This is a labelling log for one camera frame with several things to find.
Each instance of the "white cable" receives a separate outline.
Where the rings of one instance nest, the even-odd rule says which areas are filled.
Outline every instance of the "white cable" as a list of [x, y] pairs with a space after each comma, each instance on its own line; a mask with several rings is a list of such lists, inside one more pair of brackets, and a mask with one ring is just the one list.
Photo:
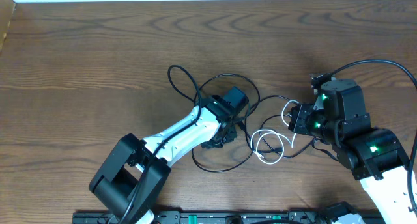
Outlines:
[[[298, 101], [296, 101], [296, 100], [290, 100], [290, 101], [288, 101], [286, 104], [285, 104], [285, 106], [284, 106], [284, 108], [282, 109], [282, 112], [281, 112], [281, 119], [282, 119], [282, 122], [284, 122], [284, 124], [286, 125], [286, 126], [289, 126], [288, 125], [288, 123], [286, 123], [285, 122], [285, 120], [284, 120], [284, 111], [285, 111], [285, 109], [287, 108], [287, 106], [288, 106], [288, 104], [289, 103], [291, 103], [291, 102], [294, 102], [294, 103], [296, 103], [296, 104], [298, 104]], [[294, 147], [294, 139], [295, 139], [295, 136], [296, 136], [297, 134], [296, 133], [294, 133], [294, 136], [293, 136], [293, 140], [291, 140], [291, 148], [293, 148]]]
[[[252, 137], [250, 137], [250, 145], [252, 146], [252, 141], [253, 141], [253, 137], [255, 136], [255, 134], [257, 133], [257, 132], [269, 132], [269, 133], [264, 133], [263, 135], [261, 135], [260, 137], [259, 137], [259, 139], [258, 139], [258, 142], [256, 142], [256, 148], [255, 148], [255, 155], [263, 162], [263, 163], [265, 163], [265, 164], [267, 164], [267, 165], [274, 165], [275, 163], [278, 163], [280, 160], [281, 160], [281, 158], [282, 158], [282, 156], [284, 155], [284, 150], [285, 150], [285, 147], [284, 147], [284, 144], [283, 144], [283, 141], [282, 141], [282, 139], [281, 139], [281, 137], [284, 137], [284, 139], [286, 139], [287, 141], [288, 141], [288, 143], [290, 143], [291, 144], [291, 142], [290, 142], [290, 140], [286, 137], [286, 136], [284, 136], [284, 135], [282, 135], [282, 134], [280, 134], [280, 133], [277, 133], [276, 131], [274, 131], [274, 130], [268, 130], [268, 129], [260, 129], [260, 130], [257, 130], [257, 131], [255, 131], [253, 134], [252, 134]], [[266, 136], [266, 135], [270, 135], [270, 134], [274, 134], [274, 135], [276, 135], [277, 137], [278, 137], [278, 139], [280, 140], [280, 142], [281, 142], [281, 146], [282, 146], [282, 152], [281, 152], [281, 156], [276, 160], [276, 161], [274, 161], [274, 162], [267, 162], [267, 161], [265, 161], [265, 160], [263, 160], [262, 158], [263, 158], [263, 156], [262, 156], [262, 154], [260, 154], [259, 152], [258, 152], [258, 146], [259, 146], [259, 142], [261, 141], [261, 139], [264, 137], [264, 136]]]
[[294, 103], [296, 103], [296, 104], [299, 104], [299, 103], [298, 103], [298, 101], [296, 101], [296, 100], [290, 100], [290, 101], [288, 101], [288, 102], [285, 104], [284, 108], [282, 109], [282, 112], [281, 112], [281, 119], [282, 119], [282, 122], [284, 122], [284, 124], [285, 124], [286, 126], [288, 126], [288, 123], [286, 123], [286, 122], [285, 122], [285, 120], [284, 120], [284, 111], [285, 111], [285, 109], [287, 108], [288, 104], [289, 104], [289, 103], [291, 103], [291, 102], [294, 102]]

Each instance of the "black bracket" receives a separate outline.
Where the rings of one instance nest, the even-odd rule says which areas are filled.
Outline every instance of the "black bracket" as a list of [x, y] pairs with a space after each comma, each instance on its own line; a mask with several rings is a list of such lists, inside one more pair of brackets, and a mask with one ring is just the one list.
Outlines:
[[[136, 223], [153, 206], [171, 168], [164, 159], [152, 158], [146, 142], [132, 133], [124, 136], [111, 151], [91, 180], [89, 189], [119, 219], [126, 212], [136, 186], [139, 186], [133, 208], [124, 223]], [[141, 178], [130, 174], [124, 164], [148, 167]]]
[[409, 164], [409, 157], [397, 136], [387, 129], [374, 129], [346, 140], [345, 144], [358, 158], [357, 166], [351, 169], [355, 180], [369, 176], [381, 180], [382, 172]]
[[321, 211], [325, 219], [330, 220], [332, 223], [336, 222], [339, 217], [343, 217], [347, 214], [357, 214], [355, 208], [345, 201], [333, 204]]
[[223, 148], [226, 143], [237, 138], [237, 116], [248, 104], [249, 99], [239, 88], [233, 87], [223, 98], [214, 95], [203, 101], [203, 107], [212, 112], [220, 122], [220, 129], [210, 141], [202, 143], [201, 147]]

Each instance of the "robot end effector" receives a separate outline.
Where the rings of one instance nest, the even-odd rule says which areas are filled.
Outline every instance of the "robot end effector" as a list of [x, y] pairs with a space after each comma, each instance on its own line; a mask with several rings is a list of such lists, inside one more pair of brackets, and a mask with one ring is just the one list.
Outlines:
[[369, 176], [381, 180], [382, 172], [409, 164], [394, 133], [371, 127], [362, 90], [353, 80], [323, 75], [312, 79], [312, 87], [315, 103], [291, 109], [289, 130], [331, 144], [355, 180]]

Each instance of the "wooden table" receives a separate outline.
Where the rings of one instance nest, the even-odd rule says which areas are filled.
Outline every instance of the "wooden table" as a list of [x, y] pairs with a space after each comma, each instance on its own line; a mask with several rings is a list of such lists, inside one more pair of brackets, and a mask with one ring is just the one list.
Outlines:
[[[199, 84], [233, 72], [253, 80], [262, 96], [312, 102], [309, 75], [352, 61], [392, 59], [416, 75], [416, 13], [417, 0], [18, 4], [0, 56], [1, 223], [70, 223], [75, 211], [105, 209], [88, 184], [116, 142], [166, 129], [192, 108], [171, 88], [169, 65], [183, 65]], [[391, 129], [409, 153], [417, 98], [408, 77], [382, 64], [338, 77], [357, 81], [373, 125]], [[194, 94], [184, 74], [173, 79]], [[233, 85], [254, 103], [254, 90], [236, 78], [205, 93]], [[249, 131], [284, 103], [262, 103]], [[279, 119], [268, 126], [290, 135]], [[223, 150], [198, 148], [197, 159], [211, 169], [234, 165], [249, 153], [238, 133]], [[297, 137], [296, 149], [308, 141]], [[273, 166], [253, 156], [223, 174], [199, 170], [187, 154], [158, 204], [238, 211], [338, 201], [375, 208], [350, 171], [310, 148]]]

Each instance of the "wire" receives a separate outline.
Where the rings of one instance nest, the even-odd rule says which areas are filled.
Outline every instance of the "wire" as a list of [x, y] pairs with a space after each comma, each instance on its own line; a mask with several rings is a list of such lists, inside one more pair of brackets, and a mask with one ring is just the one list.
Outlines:
[[[414, 84], [414, 86], [417, 89], [417, 80], [413, 76], [413, 74], [411, 74], [411, 72], [409, 70], [407, 70], [403, 65], [401, 65], [401, 64], [399, 64], [395, 61], [390, 61], [390, 60], [385, 60], [385, 59], [366, 59], [366, 60], [362, 60], [362, 61], [355, 61], [355, 62], [352, 62], [350, 64], [346, 64], [345, 66], [342, 66], [341, 68], [338, 68], [337, 70], [334, 70], [333, 72], [331, 72], [329, 74], [326, 74], [325, 77], [331, 77], [334, 74], [336, 74], [336, 73], [338, 73], [342, 70], [345, 70], [346, 68], [350, 68], [352, 66], [355, 66], [357, 64], [366, 64], [366, 63], [391, 64], [391, 65], [394, 65], [394, 66], [400, 68], [411, 79], [412, 83]], [[417, 132], [416, 132], [416, 136], [414, 138], [414, 143], [413, 143], [413, 146], [412, 146], [412, 149], [411, 149], [410, 163], [408, 164], [408, 168], [407, 168], [407, 189], [408, 189], [408, 192], [409, 192], [412, 211], [414, 211], [414, 213], [417, 216], [417, 204], [416, 204], [416, 200], [414, 199], [414, 192], [412, 191], [412, 168], [414, 167], [414, 161], [415, 161], [415, 158], [416, 158], [416, 154], [417, 154]]]
[[342, 121], [343, 121], [343, 119], [337, 119], [334, 122], [334, 131], [333, 131], [334, 132], [334, 141], [336, 143], [336, 146], [338, 146], [339, 148], [341, 148], [340, 140], [339, 140], [339, 124]]
[[[270, 119], [272, 119], [272, 118], [274, 118], [274, 117], [280, 117], [281, 116], [281, 114], [277, 114], [277, 115], [272, 115], [271, 117], [268, 117], [267, 119], [265, 119], [263, 122], [262, 122], [262, 124], [261, 124], [261, 127], [259, 127], [259, 129], [262, 129], [263, 128], [263, 126], [265, 125], [265, 123], [267, 122], [267, 121], [269, 121]], [[282, 151], [282, 149], [281, 148], [272, 148], [270, 145], [269, 145], [269, 143], [266, 141], [266, 139], [265, 138], [262, 138], [262, 141], [263, 141], [263, 143], [264, 144], [266, 144], [270, 149], [271, 149], [271, 151], [268, 151], [268, 152], [275, 152], [277, 155], [279, 155], [279, 156], [281, 156], [281, 154], [279, 153], [279, 152], [281, 152]]]
[[265, 101], [265, 100], [267, 100], [267, 99], [270, 99], [270, 98], [274, 98], [274, 97], [276, 97], [276, 98], [281, 98], [281, 99], [283, 99], [283, 100], [287, 100], [287, 101], [290, 101], [290, 100], [291, 100], [290, 98], [287, 98], [287, 97], [281, 96], [281, 95], [279, 95], [279, 94], [273, 94], [273, 95], [270, 95], [270, 96], [264, 97], [264, 98], [262, 98], [261, 100], [258, 100], [258, 102], [254, 103], [254, 105], [253, 105], [253, 106], [258, 106], [261, 102], [263, 102], [263, 101]]
[[319, 150], [321, 152], [323, 152], [324, 154], [326, 154], [328, 157], [330, 157], [332, 160], [334, 161], [339, 161], [336, 157], [333, 156], [332, 153], [330, 153], [329, 151], [325, 150], [325, 149], [319, 149], [315, 147], [315, 142], [311, 144], [311, 146], [315, 149], [315, 150]]
[[259, 89], [257, 88], [257, 86], [255, 85], [255, 83], [252, 81], [252, 80], [250, 80], [249, 78], [247, 78], [247, 77], [245, 77], [245, 76], [242, 76], [242, 75], [239, 75], [239, 74], [230, 74], [230, 73], [226, 73], [226, 74], [219, 74], [219, 75], [217, 75], [217, 76], [214, 76], [214, 77], [212, 77], [212, 78], [210, 78], [209, 80], [207, 80], [207, 81], [205, 81], [203, 84], [202, 84], [202, 86], [200, 86], [200, 88], [199, 88], [199, 90], [201, 90], [207, 83], [209, 83], [209, 82], [211, 82], [211, 81], [213, 81], [213, 80], [215, 80], [215, 79], [218, 79], [219, 77], [239, 77], [239, 78], [242, 78], [242, 79], [244, 79], [245, 81], [247, 81], [248, 83], [250, 83], [252, 86], [253, 86], [253, 88], [255, 89], [255, 91], [256, 91], [256, 93], [257, 93], [257, 102], [255, 103], [255, 104], [253, 104], [252, 106], [250, 105], [250, 104], [248, 104], [248, 111], [247, 111], [247, 113], [246, 113], [246, 115], [244, 116], [244, 117], [242, 117], [242, 118], [239, 118], [239, 122], [242, 122], [243, 120], [245, 121], [245, 123], [242, 123], [243, 124], [243, 131], [245, 132], [245, 139], [246, 139], [246, 142], [247, 142], [247, 144], [248, 144], [248, 146], [249, 146], [249, 148], [251, 149], [251, 152], [250, 152], [250, 154], [243, 160], [243, 161], [241, 161], [240, 163], [238, 163], [237, 165], [234, 165], [234, 166], [232, 166], [232, 167], [230, 167], [230, 168], [228, 168], [228, 169], [219, 169], [219, 170], [210, 170], [210, 169], [206, 169], [206, 168], [204, 168], [202, 165], [201, 165], [201, 163], [200, 162], [198, 162], [197, 161], [197, 159], [195, 158], [195, 156], [194, 156], [194, 148], [193, 149], [191, 149], [191, 157], [192, 157], [192, 159], [193, 159], [193, 162], [195, 163], [195, 165], [199, 168], [199, 169], [201, 169], [201, 170], [203, 170], [203, 171], [206, 171], [206, 172], [210, 172], [210, 173], [222, 173], [222, 172], [227, 172], [227, 171], [230, 171], [230, 170], [232, 170], [232, 169], [236, 169], [237, 167], [239, 167], [239, 166], [241, 166], [243, 163], [245, 163], [251, 156], [252, 156], [252, 154], [253, 154], [253, 150], [252, 150], [252, 147], [249, 145], [249, 142], [248, 142], [248, 137], [250, 137], [249, 136], [249, 133], [247, 132], [247, 130], [246, 130], [246, 119], [256, 110], [256, 108], [257, 108], [257, 106], [258, 106], [258, 104], [260, 103], [260, 102], [262, 102], [262, 100], [261, 100], [261, 94], [259, 93]]
[[282, 109], [282, 112], [281, 112], [281, 119], [282, 119], [282, 122], [284, 122], [284, 124], [286, 125], [286, 126], [289, 126], [288, 125], [288, 123], [286, 123], [286, 121], [284, 120], [284, 111], [285, 111], [285, 109], [287, 108], [287, 106], [289, 105], [289, 103], [291, 103], [291, 102], [294, 102], [294, 103], [296, 103], [296, 104], [299, 104], [298, 103], [298, 101], [296, 101], [296, 100], [289, 100], [285, 105], [284, 105], [284, 108]]
[[[272, 118], [274, 118], [274, 117], [280, 117], [281, 116], [281, 114], [277, 114], [277, 115], [272, 115], [271, 117], [268, 117], [267, 119], [265, 119], [263, 122], [262, 122], [262, 124], [261, 124], [261, 127], [260, 127], [260, 129], [262, 129], [263, 128], [263, 126], [266, 124], [266, 122], [268, 122], [270, 119], [272, 119]], [[269, 147], [269, 148], [271, 148], [271, 150], [273, 150], [273, 148], [269, 145], [269, 143], [266, 141], [266, 139], [265, 138], [262, 138], [262, 140], [263, 140], [263, 142]], [[301, 148], [298, 152], [296, 152], [296, 153], [294, 153], [293, 155], [290, 155], [290, 156], [285, 156], [285, 155], [283, 155], [282, 157], [283, 158], [286, 158], [286, 159], [291, 159], [291, 158], [294, 158], [294, 157], [296, 157], [296, 156], [298, 156], [299, 154], [301, 154], [301, 153], [303, 153], [303, 151], [305, 151], [309, 146], [311, 146], [312, 145], [312, 143], [315, 143], [317, 141], [317, 139], [314, 137], [306, 146], [304, 146], [303, 148]]]
[[[286, 123], [285, 122], [285, 120], [284, 120], [284, 111], [285, 111], [285, 109], [287, 108], [287, 106], [288, 106], [288, 104], [289, 103], [291, 103], [291, 102], [294, 102], [294, 103], [296, 103], [296, 104], [298, 104], [298, 101], [296, 101], [296, 100], [290, 100], [290, 101], [288, 101], [287, 102], [287, 104], [285, 104], [285, 106], [284, 106], [284, 108], [282, 109], [282, 112], [281, 112], [281, 119], [282, 119], [282, 122], [284, 122], [284, 124], [286, 125], [286, 126], [289, 126], [288, 125], [288, 123]], [[296, 133], [294, 133], [294, 136], [293, 136], [293, 140], [291, 140], [291, 148], [293, 148], [293, 146], [294, 146], [294, 139], [295, 139], [295, 136], [296, 136], [297, 134]]]
[[[284, 139], [288, 140], [288, 143], [291, 143], [291, 142], [290, 142], [290, 140], [289, 140], [286, 136], [284, 136], [284, 135], [282, 135], [282, 134], [280, 134], [280, 133], [277, 133], [275, 130], [260, 129], [260, 130], [255, 131], [255, 132], [252, 134], [252, 137], [250, 138], [250, 144], [251, 144], [251, 145], [252, 145], [253, 137], [256, 135], [256, 133], [257, 133], [257, 132], [268, 132], [268, 133], [264, 133], [263, 135], [261, 135], [261, 136], [259, 137], [259, 139], [258, 139], [258, 142], [256, 142], [256, 148], [255, 148], [255, 152], [254, 152], [254, 153], [256, 154], [256, 156], [258, 156], [258, 158], [261, 160], [261, 162], [263, 162], [263, 163], [265, 163], [265, 164], [267, 164], [267, 165], [274, 165], [275, 163], [278, 163], [278, 162], [282, 159], [282, 155], [283, 155], [283, 154], [284, 154], [284, 152], [285, 152], [284, 143], [282, 142], [281, 137], [284, 137]], [[266, 136], [266, 135], [270, 135], [270, 134], [274, 134], [274, 135], [276, 135], [276, 136], [278, 137], [278, 139], [280, 140], [280, 142], [281, 142], [281, 146], [282, 146], [282, 154], [281, 154], [281, 156], [280, 156], [280, 157], [279, 157], [276, 161], [274, 161], [274, 162], [268, 162], [268, 161], [263, 160], [262, 158], [264, 158], [264, 156], [263, 156], [262, 154], [258, 153], [258, 146], [259, 146], [259, 142], [261, 141], [261, 139], [262, 139], [264, 136]]]
[[[197, 92], [196, 95], [198, 96], [198, 112], [197, 112], [197, 116], [193, 119], [193, 121], [191, 121], [191, 123], [187, 124], [185, 127], [179, 129], [178, 131], [176, 131], [175, 133], [171, 134], [170, 136], [168, 136], [166, 139], [162, 140], [161, 143], [156, 147], [155, 151], [153, 152], [151, 158], [149, 159], [149, 161], [152, 161], [153, 159], [155, 159], [156, 155], [158, 154], [158, 152], [160, 151], [161, 148], [163, 148], [169, 140], [171, 140], [172, 138], [174, 138], [175, 136], [177, 136], [179, 133], [183, 132], [184, 130], [186, 130], [187, 128], [189, 128], [190, 126], [194, 125], [197, 123], [197, 121], [199, 120], [200, 116], [201, 116], [201, 93], [200, 93], [200, 89], [197, 85], [197, 83], [195, 82], [195, 79], [191, 76], [191, 74], [183, 67], [179, 66], [179, 65], [171, 65], [168, 68], [168, 80], [170, 82], [170, 84], [172, 85], [172, 87], [182, 96], [187, 98], [187, 95], [185, 95], [184, 93], [182, 93], [180, 90], [178, 90], [178, 88], [174, 85], [174, 83], [172, 82], [171, 79], [171, 70], [173, 68], [179, 68], [180, 70], [182, 70], [192, 81], [195, 91]], [[144, 168], [142, 174], [144, 175], [145, 173], [148, 172], [149, 167], [151, 166], [151, 162], [149, 162], [147, 164], [147, 166]], [[124, 214], [122, 216], [122, 218], [120, 218], [119, 223], [123, 223], [123, 221], [126, 219], [126, 217], [128, 216], [128, 214], [130, 213], [131, 209], [133, 208], [133, 204], [135, 203], [136, 197], [139, 193], [140, 187], [142, 185], [142, 180], [143, 180], [143, 176], [140, 177], [139, 182], [137, 183], [136, 187], [133, 190], [133, 194], [132, 194], [132, 199], [129, 202], [129, 205], [126, 208], [126, 211], [124, 211]]]

